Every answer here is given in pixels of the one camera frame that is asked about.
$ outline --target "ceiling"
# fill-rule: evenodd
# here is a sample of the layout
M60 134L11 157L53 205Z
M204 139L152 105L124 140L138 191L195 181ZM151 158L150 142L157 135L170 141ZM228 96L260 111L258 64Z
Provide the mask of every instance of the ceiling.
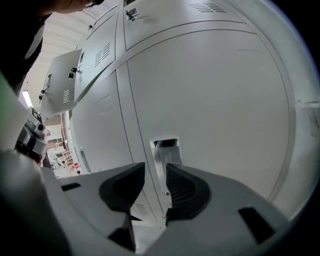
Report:
M71 14L53 13L45 22L42 50L27 74L22 90L27 90L33 108L40 112L39 94L44 87L47 72L53 58L76 49L87 34L89 25L119 0L105 0L102 4Z

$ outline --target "person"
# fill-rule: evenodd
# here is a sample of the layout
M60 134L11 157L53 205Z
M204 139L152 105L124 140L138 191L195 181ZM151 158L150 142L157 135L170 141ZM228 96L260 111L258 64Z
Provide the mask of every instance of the person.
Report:
M44 25L56 12L69 14L82 11L104 0L30 0L7 1L2 9L0 71L18 96L24 79L39 56L43 43Z

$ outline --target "locker door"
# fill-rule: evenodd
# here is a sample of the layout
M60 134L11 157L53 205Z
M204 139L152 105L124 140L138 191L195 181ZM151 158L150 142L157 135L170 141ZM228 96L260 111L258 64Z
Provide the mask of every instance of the locker door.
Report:
M78 102L88 85L115 60L117 14L113 14L85 41L75 78L74 100Z
M116 72L72 110L73 130L86 169L96 173L133 163L122 119Z
M153 177L151 142L178 138L184 166L270 195L288 147L289 107L281 75L257 35L181 35L139 53L128 70Z
M125 14L134 8L139 14L130 21ZM183 24L202 21L243 23L230 10L212 0L142 0L126 6L123 13L127 50L156 33Z
M75 78L68 78L71 69L77 67L81 49L55 57L49 67L43 85L40 115L43 119L74 108Z

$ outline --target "ceiling light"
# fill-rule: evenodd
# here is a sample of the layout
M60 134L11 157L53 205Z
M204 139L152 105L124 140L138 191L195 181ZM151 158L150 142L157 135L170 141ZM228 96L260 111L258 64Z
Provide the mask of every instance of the ceiling light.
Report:
M29 92L27 90L23 90L22 95L24 97L25 103L27 104L28 108L33 107L32 103L31 103L30 96L29 96Z

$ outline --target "vent grille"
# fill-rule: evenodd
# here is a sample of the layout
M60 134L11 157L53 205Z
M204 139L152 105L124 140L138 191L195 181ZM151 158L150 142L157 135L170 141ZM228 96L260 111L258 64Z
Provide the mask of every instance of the vent grille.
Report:
M63 92L63 103L73 101L75 99L75 89L65 90Z
M146 208L142 205L142 204L138 204L138 203L134 203L131 208L130 208L131 212L134 212L136 214L142 214L145 216L148 216L148 212L146 210Z
M219 5L207 2L207 3L191 3L189 4L192 8L196 9L200 13L226 13L226 11L221 8Z
M110 43L104 46L96 55L94 61L94 67L98 66L110 54Z

